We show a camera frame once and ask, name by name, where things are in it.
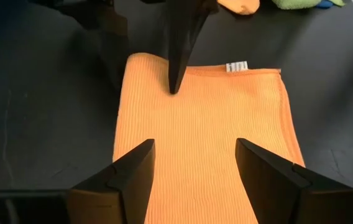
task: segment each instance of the dark work surface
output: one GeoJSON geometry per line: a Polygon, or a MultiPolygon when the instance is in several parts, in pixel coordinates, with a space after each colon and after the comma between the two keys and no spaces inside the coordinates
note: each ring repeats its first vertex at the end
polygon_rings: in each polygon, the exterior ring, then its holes
{"type": "MultiPolygon", "coordinates": [[[[162,9],[116,1],[131,52],[164,54],[162,9]]],[[[94,41],[69,17],[1,1],[0,189],[71,187],[111,163],[118,97],[94,41]]],[[[353,6],[282,11],[262,2],[253,16],[220,7],[190,64],[241,60],[282,68],[306,166],[353,186],[353,6]]]]}

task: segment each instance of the orange cloth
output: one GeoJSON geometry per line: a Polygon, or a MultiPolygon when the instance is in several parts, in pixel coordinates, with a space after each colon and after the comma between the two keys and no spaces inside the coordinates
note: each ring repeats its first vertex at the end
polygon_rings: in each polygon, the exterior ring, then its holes
{"type": "Polygon", "coordinates": [[[145,223],[255,223],[237,170],[236,139],[303,166],[278,70],[188,67],[176,95],[169,94],[167,70],[162,58],[134,54],[122,84],[113,159],[155,139],[145,223]]]}
{"type": "Polygon", "coordinates": [[[218,0],[218,3],[240,15],[253,14],[259,8],[259,0],[218,0]]]}

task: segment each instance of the orange towel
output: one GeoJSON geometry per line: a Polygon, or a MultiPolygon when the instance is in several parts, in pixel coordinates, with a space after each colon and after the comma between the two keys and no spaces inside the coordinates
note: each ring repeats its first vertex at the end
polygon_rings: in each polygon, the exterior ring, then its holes
{"type": "Polygon", "coordinates": [[[218,3],[240,15],[253,14],[259,8],[259,0],[218,0],[218,3]]]}
{"type": "Polygon", "coordinates": [[[188,67],[177,95],[169,94],[167,70],[162,58],[134,54],[122,84],[113,159],[155,139],[145,223],[255,223],[237,170],[236,139],[303,166],[278,70],[188,67]]]}

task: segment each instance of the green cloth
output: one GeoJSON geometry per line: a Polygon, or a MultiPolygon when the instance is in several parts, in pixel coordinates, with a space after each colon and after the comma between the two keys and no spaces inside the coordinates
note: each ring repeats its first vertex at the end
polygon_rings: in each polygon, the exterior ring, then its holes
{"type": "MultiPolygon", "coordinates": [[[[315,7],[321,0],[272,0],[280,9],[305,9],[315,7]]],[[[329,0],[337,6],[345,5],[343,0],[329,0]]]]}

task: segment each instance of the white tag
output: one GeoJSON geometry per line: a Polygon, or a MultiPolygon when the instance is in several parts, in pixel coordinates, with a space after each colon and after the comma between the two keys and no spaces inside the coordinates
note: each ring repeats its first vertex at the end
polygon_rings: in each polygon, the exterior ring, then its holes
{"type": "Polygon", "coordinates": [[[247,65],[247,61],[244,62],[233,62],[226,64],[226,71],[227,72],[241,72],[244,70],[249,69],[247,65]]]}

